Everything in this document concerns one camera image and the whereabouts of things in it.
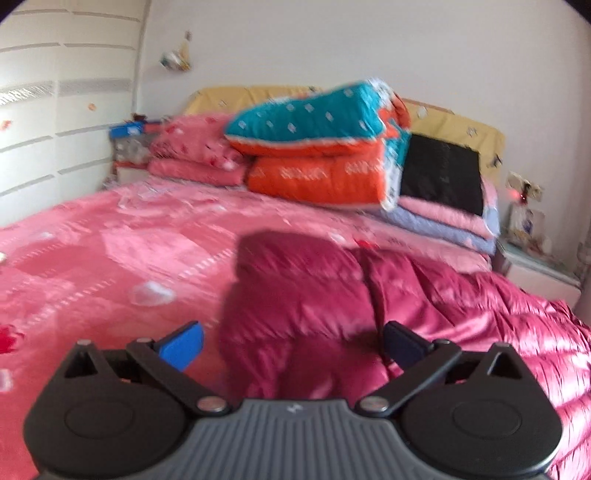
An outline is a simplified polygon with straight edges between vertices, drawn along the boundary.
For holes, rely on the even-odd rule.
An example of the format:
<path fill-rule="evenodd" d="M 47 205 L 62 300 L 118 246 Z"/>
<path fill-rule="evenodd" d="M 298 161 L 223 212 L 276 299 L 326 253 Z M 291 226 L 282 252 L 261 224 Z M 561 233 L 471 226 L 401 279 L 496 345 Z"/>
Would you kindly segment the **magenta shiny down jacket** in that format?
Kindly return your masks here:
<path fill-rule="evenodd" d="M 588 326 L 496 273 L 417 255 L 296 233 L 242 237 L 218 333 L 228 397 L 356 402 L 401 372 L 381 342 L 391 321 L 466 350 L 511 344 L 563 424 L 551 476 L 589 477 Z"/>

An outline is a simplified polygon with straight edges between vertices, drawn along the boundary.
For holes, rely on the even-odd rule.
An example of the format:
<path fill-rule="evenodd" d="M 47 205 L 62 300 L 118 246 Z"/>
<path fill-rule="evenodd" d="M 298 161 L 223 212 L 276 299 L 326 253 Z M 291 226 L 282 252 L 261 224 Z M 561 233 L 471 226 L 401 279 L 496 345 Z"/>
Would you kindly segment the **pink plush bed cover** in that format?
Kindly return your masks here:
<path fill-rule="evenodd" d="M 1 475 L 35 473 L 25 416 L 80 339 L 119 348 L 195 320 L 204 353 L 189 374 L 224 389 L 216 335 L 238 240 L 259 230 L 382 247 L 486 271 L 489 259 L 378 219 L 239 189 L 148 180 L 66 202 L 1 232 Z"/>

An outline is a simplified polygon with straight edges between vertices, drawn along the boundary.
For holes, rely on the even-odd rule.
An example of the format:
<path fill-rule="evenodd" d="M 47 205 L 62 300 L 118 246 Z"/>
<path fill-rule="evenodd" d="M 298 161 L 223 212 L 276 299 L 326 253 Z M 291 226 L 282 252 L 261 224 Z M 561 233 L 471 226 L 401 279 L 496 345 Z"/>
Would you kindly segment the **pink lilac folded bedding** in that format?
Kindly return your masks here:
<path fill-rule="evenodd" d="M 374 213 L 378 219 L 413 233 L 444 240 L 493 256 L 501 233 L 495 186 L 482 179 L 484 207 L 481 215 L 443 204 L 401 196 L 396 208 Z"/>

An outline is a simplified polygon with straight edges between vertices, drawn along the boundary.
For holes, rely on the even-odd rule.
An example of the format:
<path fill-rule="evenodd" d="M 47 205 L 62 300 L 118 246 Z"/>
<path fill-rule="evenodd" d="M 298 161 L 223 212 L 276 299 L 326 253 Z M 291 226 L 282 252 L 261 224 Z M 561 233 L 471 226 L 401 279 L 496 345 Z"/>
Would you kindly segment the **white bedside table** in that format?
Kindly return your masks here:
<path fill-rule="evenodd" d="M 580 280 L 564 265 L 532 256 L 498 239 L 493 270 L 522 290 L 547 300 L 563 300 L 574 309 L 581 296 Z"/>

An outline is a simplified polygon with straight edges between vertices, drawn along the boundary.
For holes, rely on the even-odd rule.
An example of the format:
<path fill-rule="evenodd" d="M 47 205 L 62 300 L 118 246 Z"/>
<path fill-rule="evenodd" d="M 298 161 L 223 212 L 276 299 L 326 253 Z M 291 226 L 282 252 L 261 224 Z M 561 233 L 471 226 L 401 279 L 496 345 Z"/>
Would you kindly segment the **pink folded blanket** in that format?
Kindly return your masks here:
<path fill-rule="evenodd" d="M 217 187 L 242 185 L 250 161 L 224 136 L 232 118 L 228 113 L 174 117 L 150 144 L 149 174 Z"/>

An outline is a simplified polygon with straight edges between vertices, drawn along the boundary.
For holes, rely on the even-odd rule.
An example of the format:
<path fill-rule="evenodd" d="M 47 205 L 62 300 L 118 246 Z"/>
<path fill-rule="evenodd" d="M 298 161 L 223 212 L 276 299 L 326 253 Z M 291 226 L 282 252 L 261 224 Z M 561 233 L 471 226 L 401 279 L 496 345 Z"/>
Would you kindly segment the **blue storage box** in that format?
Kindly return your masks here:
<path fill-rule="evenodd" d="M 144 180 L 149 176 L 150 145 L 160 133 L 160 122 L 126 122 L 109 129 L 113 172 L 118 184 Z"/>

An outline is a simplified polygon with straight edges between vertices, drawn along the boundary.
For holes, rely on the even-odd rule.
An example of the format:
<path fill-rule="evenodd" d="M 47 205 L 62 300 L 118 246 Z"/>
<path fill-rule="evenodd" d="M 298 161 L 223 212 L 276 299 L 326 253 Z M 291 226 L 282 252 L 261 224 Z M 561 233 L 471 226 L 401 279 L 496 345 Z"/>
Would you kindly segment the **teal orange folded quilt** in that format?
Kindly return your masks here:
<path fill-rule="evenodd" d="M 397 206 L 411 140 L 404 101 L 380 79 L 267 101 L 235 116 L 228 143 L 253 165 L 250 191 L 321 206 Z"/>

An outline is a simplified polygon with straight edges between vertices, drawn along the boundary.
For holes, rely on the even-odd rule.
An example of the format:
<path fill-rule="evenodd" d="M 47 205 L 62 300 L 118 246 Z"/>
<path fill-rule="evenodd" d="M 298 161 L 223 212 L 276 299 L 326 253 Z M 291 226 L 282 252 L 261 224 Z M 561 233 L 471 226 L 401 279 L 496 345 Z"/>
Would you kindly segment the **yellow headboard cover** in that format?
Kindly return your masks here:
<path fill-rule="evenodd" d="M 505 137 L 449 110 L 402 99 L 379 79 L 326 91 L 304 86 L 222 86 L 197 91 L 187 114 L 228 113 L 226 133 L 247 155 L 337 155 L 411 132 L 479 153 L 481 175 L 496 183 Z"/>

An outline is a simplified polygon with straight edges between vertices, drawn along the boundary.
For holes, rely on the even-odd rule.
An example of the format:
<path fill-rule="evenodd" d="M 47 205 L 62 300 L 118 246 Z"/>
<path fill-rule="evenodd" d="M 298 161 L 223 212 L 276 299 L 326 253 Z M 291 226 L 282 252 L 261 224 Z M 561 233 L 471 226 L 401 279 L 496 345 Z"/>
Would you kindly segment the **white sliding wardrobe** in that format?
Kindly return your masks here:
<path fill-rule="evenodd" d="M 101 189 L 149 4 L 24 1 L 1 23 L 1 223 Z"/>

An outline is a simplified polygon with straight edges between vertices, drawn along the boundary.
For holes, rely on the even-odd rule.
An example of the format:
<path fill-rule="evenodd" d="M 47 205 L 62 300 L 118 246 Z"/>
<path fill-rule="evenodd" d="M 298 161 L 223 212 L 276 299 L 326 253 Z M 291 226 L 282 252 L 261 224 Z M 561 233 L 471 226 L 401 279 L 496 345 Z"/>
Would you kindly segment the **photo frame on nightstand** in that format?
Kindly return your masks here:
<path fill-rule="evenodd" d="M 545 214 L 529 204 L 513 204 L 507 229 L 508 242 L 524 251 L 541 254 L 545 241 Z"/>

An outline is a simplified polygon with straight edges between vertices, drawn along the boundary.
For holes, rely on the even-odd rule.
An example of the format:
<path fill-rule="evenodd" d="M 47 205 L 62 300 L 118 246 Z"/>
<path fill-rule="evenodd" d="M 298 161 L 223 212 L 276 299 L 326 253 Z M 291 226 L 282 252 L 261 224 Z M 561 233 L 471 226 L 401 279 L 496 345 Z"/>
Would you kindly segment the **wall socket with red light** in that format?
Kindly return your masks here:
<path fill-rule="evenodd" d="M 508 198 L 513 203 L 541 202 L 544 194 L 542 186 L 525 179 L 515 172 L 510 172 L 507 175 L 505 187 Z"/>

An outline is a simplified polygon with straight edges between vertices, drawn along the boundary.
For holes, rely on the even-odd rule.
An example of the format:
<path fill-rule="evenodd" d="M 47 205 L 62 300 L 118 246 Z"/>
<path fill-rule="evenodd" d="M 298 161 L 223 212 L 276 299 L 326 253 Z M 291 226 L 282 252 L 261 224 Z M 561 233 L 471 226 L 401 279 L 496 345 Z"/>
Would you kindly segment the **wall hanging ornament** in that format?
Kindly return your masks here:
<path fill-rule="evenodd" d="M 191 61 L 189 47 L 192 34 L 190 31 L 184 32 L 184 37 L 176 50 L 164 53 L 160 58 L 160 65 L 167 71 L 188 72 L 191 70 Z"/>

